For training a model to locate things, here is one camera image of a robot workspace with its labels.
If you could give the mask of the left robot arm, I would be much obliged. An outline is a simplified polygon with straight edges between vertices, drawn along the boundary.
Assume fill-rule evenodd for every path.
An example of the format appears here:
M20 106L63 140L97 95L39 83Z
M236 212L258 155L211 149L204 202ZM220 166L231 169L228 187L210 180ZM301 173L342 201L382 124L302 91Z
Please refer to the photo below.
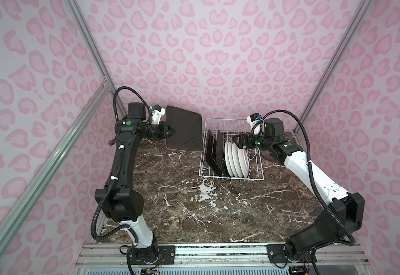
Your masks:
M143 217L143 196L133 188L133 170L140 142L165 139L169 127L161 121L165 109L159 105L147 106L143 103L130 103L129 114L115 124L115 137L109 145L115 146L115 156L106 184L95 191L98 206L91 222L91 236L102 241L125 229L132 238L133 246L146 253L157 250L157 241ZM118 223L115 229L99 234L96 229L99 215Z

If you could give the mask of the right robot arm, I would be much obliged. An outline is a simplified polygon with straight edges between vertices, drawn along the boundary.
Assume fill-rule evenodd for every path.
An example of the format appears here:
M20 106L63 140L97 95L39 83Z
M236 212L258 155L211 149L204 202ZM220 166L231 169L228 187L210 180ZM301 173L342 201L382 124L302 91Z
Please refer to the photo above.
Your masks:
M361 229L365 199L351 193L326 175L310 157L310 149L285 137L280 119L248 116L251 131L233 138L240 149L267 151L301 180L322 207L321 214L305 229L286 238L284 255L296 262L331 244L354 246L353 233Z

